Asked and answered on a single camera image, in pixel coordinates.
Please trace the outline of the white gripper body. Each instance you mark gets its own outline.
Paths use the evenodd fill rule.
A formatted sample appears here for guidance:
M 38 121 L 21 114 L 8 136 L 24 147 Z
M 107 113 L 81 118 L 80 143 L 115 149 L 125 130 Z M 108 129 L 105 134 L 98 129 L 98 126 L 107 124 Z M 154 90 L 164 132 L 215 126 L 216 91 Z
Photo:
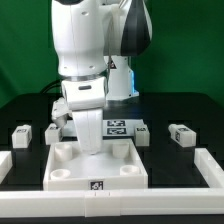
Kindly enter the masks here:
M 106 78 L 61 83 L 67 106 L 72 111 L 102 108 L 106 101 Z

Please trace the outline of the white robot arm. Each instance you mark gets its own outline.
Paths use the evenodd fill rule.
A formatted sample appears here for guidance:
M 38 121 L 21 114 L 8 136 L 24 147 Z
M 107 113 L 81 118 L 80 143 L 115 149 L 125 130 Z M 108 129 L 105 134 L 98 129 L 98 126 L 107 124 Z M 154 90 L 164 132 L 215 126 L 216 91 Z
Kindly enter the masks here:
M 51 21 L 63 105 L 80 149 L 102 149 L 109 61 L 137 56 L 152 39 L 144 0 L 52 0 Z

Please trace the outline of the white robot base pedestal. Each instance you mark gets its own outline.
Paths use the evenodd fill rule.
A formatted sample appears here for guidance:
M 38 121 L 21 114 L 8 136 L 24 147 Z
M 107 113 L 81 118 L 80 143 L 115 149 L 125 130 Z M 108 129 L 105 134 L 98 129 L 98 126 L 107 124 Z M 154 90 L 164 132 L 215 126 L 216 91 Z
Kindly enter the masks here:
M 105 61 L 110 66 L 107 100 L 122 101 L 137 97 L 139 92 L 134 87 L 134 72 L 129 67 L 128 58 L 105 56 Z

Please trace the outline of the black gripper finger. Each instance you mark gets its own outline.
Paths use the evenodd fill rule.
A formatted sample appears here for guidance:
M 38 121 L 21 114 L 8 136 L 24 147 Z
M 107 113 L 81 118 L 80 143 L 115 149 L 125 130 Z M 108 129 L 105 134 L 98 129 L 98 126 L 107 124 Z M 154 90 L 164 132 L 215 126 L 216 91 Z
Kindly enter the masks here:
M 72 113 L 80 149 L 96 154 L 102 149 L 103 110 L 90 109 Z

